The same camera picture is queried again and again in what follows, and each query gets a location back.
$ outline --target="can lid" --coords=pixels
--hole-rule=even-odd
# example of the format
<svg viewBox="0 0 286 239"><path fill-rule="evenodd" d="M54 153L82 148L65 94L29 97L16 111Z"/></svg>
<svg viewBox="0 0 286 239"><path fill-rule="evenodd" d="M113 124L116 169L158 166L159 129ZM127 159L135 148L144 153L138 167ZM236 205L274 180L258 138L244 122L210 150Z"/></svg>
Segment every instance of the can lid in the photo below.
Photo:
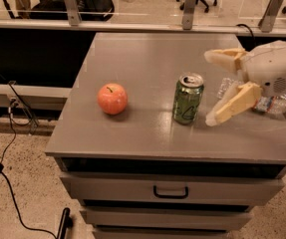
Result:
<svg viewBox="0 0 286 239"><path fill-rule="evenodd" d="M197 88L203 85L203 78L196 73L186 73L180 76L180 82L189 88Z"/></svg>

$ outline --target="drawer handle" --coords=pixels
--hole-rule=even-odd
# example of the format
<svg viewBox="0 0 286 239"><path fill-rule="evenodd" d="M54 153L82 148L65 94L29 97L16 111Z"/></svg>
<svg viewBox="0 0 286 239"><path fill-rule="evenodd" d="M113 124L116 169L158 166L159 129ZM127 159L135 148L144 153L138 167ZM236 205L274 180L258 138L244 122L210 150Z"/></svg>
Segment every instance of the drawer handle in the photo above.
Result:
<svg viewBox="0 0 286 239"><path fill-rule="evenodd" d="M159 194L157 191L156 186L153 187L153 194L157 198L166 198L166 199L184 199L187 198L189 195L188 187L184 187L184 194L183 195L163 195Z"/></svg>

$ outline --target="speckled floor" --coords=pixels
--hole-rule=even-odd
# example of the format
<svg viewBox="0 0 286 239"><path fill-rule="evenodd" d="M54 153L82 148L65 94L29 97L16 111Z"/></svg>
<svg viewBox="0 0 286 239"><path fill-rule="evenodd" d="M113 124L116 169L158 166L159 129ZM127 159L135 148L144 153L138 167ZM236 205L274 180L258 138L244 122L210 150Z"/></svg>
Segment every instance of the speckled floor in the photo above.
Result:
<svg viewBox="0 0 286 239"><path fill-rule="evenodd" d="M72 200L59 179L60 170L44 149L55 122L41 121L34 135L28 127L14 125L17 136L4 157L4 173L11 181L24 223L57 233L62 211L71 208L74 227L69 239L94 239L93 228L79 213L81 206ZM14 136L6 118L0 120L0 159ZM254 218L240 231L232 231L231 239L286 239L286 186L267 205L252 210ZM29 231L19 222L10 191L0 176L0 239L46 239L50 234Z"/></svg>

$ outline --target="gray table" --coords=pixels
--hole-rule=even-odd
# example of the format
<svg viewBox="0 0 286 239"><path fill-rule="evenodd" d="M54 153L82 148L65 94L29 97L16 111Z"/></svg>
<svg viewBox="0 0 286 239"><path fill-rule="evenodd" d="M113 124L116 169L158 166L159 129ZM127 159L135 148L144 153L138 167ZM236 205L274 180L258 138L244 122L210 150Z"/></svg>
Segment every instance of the gray table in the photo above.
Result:
<svg viewBox="0 0 286 239"><path fill-rule="evenodd" d="M216 127L205 116L223 77L203 58L208 49L238 47L234 35L98 34L72 89L47 152L54 156L172 158L286 163L286 120L244 113ZM175 83L183 72L205 79L196 123L171 117ZM123 85L124 113L106 116L96 102L105 83Z"/></svg>
<svg viewBox="0 0 286 239"><path fill-rule="evenodd" d="M156 228L99 230L98 239L224 238L216 230L240 229L253 206L281 190L283 117L248 111L220 126L205 124L222 79L234 76L207 64L203 53L238 46L229 34L97 34L46 153L60 165L71 197L87 208L81 211L87 223ZM183 72L205 80L192 125L171 117ZM129 95L126 110L112 117L96 101L110 82Z"/></svg>

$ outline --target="metal frame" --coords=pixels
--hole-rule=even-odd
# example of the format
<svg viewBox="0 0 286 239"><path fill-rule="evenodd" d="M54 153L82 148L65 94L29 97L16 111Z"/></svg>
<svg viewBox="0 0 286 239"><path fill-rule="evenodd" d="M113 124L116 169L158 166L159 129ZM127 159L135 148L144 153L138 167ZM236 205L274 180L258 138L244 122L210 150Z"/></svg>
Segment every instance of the metal frame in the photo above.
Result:
<svg viewBox="0 0 286 239"><path fill-rule="evenodd" d="M258 26L262 32L271 32L284 0L270 0Z"/></svg>
<svg viewBox="0 0 286 239"><path fill-rule="evenodd" d="M81 16L76 0L64 0L67 15L71 26L78 26L81 23Z"/></svg>
<svg viewBox="0 0 286 239"><path fill-rule="evenodd" d="M193 25L193 13L196 0L185 0L182 16L182 29L190 30Z"/></svg>
<svg viewBox="0 0 286 239"><path fill-rule="evenodd" d="M30 109L35 110L61 111L70 90L69 88L15 86L15 91L20 98L29 105ZM0 108L8 108L13 98L17 97L11 88L8 85L0 85Z"/></svg>
<svg viewBox="0 0 286 239"><path fill-rule="evenodd" d="M235 34L237 36L251 36L244 28L232 26L193 26L189 31L182 29L181 24L117 24L109 22L82 21L78 26L71 26L69 21L59 20L0 20L0 28L7 29L47 29L47 30L77 30L94 32L118 32L118 33L214 33ZM252 27L255 37L286 37L286 28L274 28L272 32L262 32L258 27Z"/></svg>

